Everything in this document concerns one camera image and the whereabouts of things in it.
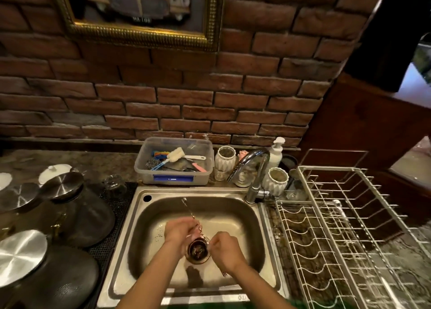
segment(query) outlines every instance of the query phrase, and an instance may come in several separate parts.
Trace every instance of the blue label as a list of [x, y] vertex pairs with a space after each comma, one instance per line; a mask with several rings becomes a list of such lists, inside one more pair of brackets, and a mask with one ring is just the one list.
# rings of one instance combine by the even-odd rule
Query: blue label
[[154, 175], [154, 181], [193, 182], [194, 176]]

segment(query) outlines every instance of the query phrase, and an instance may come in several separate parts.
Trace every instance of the pink handle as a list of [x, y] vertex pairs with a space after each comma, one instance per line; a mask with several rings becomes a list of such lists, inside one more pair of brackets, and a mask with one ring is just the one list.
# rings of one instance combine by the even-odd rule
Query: pink handle
[[197, 165], [196, 163], [191, 163], [198, 171], [200, 172], [206, 172], [207, 170], [204, 169], [202, 166]]

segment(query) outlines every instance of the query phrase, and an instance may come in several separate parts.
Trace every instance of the hand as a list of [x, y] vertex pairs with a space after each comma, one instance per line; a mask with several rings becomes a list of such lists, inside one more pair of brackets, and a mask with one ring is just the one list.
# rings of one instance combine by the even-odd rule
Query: hand
[[182, 257], [187, 246], [200, 237], [199, 225], [199, 221], [190, 216], [168, 221], [165, 226], [165, 244], [173, 245]]
[[248, 265], [238, 239], [228, 232], [218, 232], [209, 242], [208, 249], [218, 268], [230, 276], [233, 276], [238, 267]]

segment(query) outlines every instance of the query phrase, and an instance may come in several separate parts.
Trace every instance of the white lid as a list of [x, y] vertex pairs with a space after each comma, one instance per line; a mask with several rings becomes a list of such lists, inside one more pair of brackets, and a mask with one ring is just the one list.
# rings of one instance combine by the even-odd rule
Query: white lid
[[281, 153], [283, 151], [283, 144], [286, 142], [286, 140], [283, 137], [277, 137], [272, 145], [272, 150], [278, 153]]
[[39, 184], [43, 185], [48, 180], [51, 180], [52, 178], [59, 176], [60, 174], [70, 172], [71, 168], [72, 166], [69, 164], [57, 164], [49, 166], [39, 175]]
[[6, 188], [12, 182], [12, 175], [9, 173], [0, 173], [0, 190]]

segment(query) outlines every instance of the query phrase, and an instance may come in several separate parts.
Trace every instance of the black drying mat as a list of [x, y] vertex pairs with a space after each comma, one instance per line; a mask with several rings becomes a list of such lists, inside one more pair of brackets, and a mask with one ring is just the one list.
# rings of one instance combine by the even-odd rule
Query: black drying mat
[[127, 193], [123, 198], [107, 200], [106, 191], [103, 191], [100, 194], [100, 198], [105, 200], [114, 211], [115, 225], [112, 229], [112, 232], [100, 243], [84, 249], [97, 261], [100, 268], [100, 274], [96, 287], [88, 297], [87, 301], [85, 301], [83, 305], [79, 307], [80, 309], [94, 309], [97, 305], [97, 299], [99, 298], [99, 293], [105, 280], [106, 273], [108, 272], [109, 263], [111, 262], [112, 255], [114, 254], [114, 249], [117, 244], [121, 228], [123, 227], [127, 211], [129, 210], [130, 203], [132, 202], [137, 188], [137, 183], [126, 182], [126, 185]]

